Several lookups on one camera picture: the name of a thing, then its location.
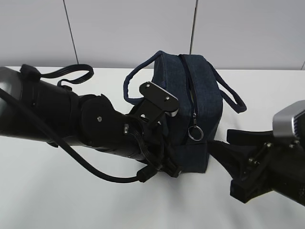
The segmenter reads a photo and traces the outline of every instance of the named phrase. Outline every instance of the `white tabletop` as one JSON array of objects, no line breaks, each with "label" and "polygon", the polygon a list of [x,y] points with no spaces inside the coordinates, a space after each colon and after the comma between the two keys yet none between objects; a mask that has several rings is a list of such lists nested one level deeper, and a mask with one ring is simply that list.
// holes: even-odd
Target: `white tabletop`
[{"label": "white tabletop", "polygon": [[[41,67],[42,73],[56,68]],[[104,94],[116,110],[128,113],[122,83],[131,69],[95,69],[89,81],[73,86],[77,94]],[[151,80],[142,70],[130,86]],[[304,71],[221,70],[220,75],[247,104],[236,114],[224,102],[216,139],[228,128],[272,129],[273,115],[305,99]],[[171,178],[159,173],[146,183],[100,180],[63,150],[46,143],[0,137],[0,228],[3,229],[302,229],[305,207],[277,193],[243,204],[229,195],[231,177],[213,158],[206,174]],[[77,151],[101,171],[134,176],[143,164],[84,147]]]}]

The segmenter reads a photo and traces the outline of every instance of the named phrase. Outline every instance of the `metal key ring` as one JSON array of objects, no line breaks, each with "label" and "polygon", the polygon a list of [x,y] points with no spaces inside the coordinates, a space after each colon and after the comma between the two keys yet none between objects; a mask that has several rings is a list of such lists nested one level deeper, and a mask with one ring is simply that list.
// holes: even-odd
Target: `metal key ring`
[{"label": "metal key ring", "polygon": [[[194,138],[191,133],[190,133],[190,129],[191,128],[195,128],[195,129],[198,129],[199,132],[200,132],[200,138]],[[201,141],[203,139],[203,131],[202,129],[197,126],[197,125],[193,125],[193,126],[190,126],[188,129],[187,129],[188,133],[189,133],[189,137],[193,140],[193,141]]]}]

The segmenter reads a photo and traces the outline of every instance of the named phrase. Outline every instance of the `fabric handle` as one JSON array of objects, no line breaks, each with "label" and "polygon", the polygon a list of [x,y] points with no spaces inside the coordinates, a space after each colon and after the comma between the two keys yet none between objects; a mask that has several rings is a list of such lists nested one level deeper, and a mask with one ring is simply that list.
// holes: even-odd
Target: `fabric handle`
[{"label": "fabric handle", "polygon": [[218,72],[214,69],[214,67],[210,63],[209,63],[209,65],[213,71],[216,81],[218,83],[220,83],[220,85],[222,85],[233,96],[236,103],[224,91],[220,90],[220,94],[221,94],[222,98],[237,113],[245,112],[247,110],[247,106],[244,104],[241,97],[223,80],[223,78],[221,78],[221,76],[218,74]]},{"label": "fabric handle", "polygon": [[129,96],[128,96],[128,85],[129,85],[129,82],[133,78],[133,76],[138,73],[139,70],[141,70],[142,68],[147,67],[149,64],[154,62],[161,54],[162,54],[162,51],[156,52],[155,55],[153,55],[147,61],[141,63],[138,67],[133,69],[132,72],[129,73],[126,76],[126,79],[125,79],[124,84],[123,84],[123,92],[124,92],[124,99],[125,99],[125,101],[129,102],[132,105],[137,105],[142,100],[142,98],[129,98]]}]

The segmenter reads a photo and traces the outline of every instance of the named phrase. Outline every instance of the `bolt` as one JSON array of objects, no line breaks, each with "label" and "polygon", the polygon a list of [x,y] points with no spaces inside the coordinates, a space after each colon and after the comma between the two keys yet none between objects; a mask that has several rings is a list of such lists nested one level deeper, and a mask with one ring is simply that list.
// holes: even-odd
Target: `bolt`
[{"label": "bolt", "polygon": [[253,157],[251,157],[251,158],[249,158],[248,161],[249,161],[250,164],[252,164],[252,163],[253,163],[253,160],[254,160]]},{"label": "bolt", "polygon": [[128,124],[124,124],[124,134],[128,134],[129,132],[129,125]]}]

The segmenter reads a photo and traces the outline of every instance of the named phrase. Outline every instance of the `denim bag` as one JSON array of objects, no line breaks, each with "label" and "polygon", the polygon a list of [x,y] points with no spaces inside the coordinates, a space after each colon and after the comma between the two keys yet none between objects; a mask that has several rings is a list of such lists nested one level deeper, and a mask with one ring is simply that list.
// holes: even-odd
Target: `denim bag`
[{"label": "denim bag", "polygon": [[[237,112],[247,110],[239,95],[201,55],[171,55],[158,51],[136,67],[125,79],[124,99],[137,105],[142,98],[128,97],[128,84],[142,68],[154,62],[152,82],[179,100],[175,117],[164,116],[163,134],[174,148],[174,157],[183,172],[204,173],[209,154],[207,141],[213,140],[223,112],[223,99]],[[217,82],[231,93],[236,103]]]}]

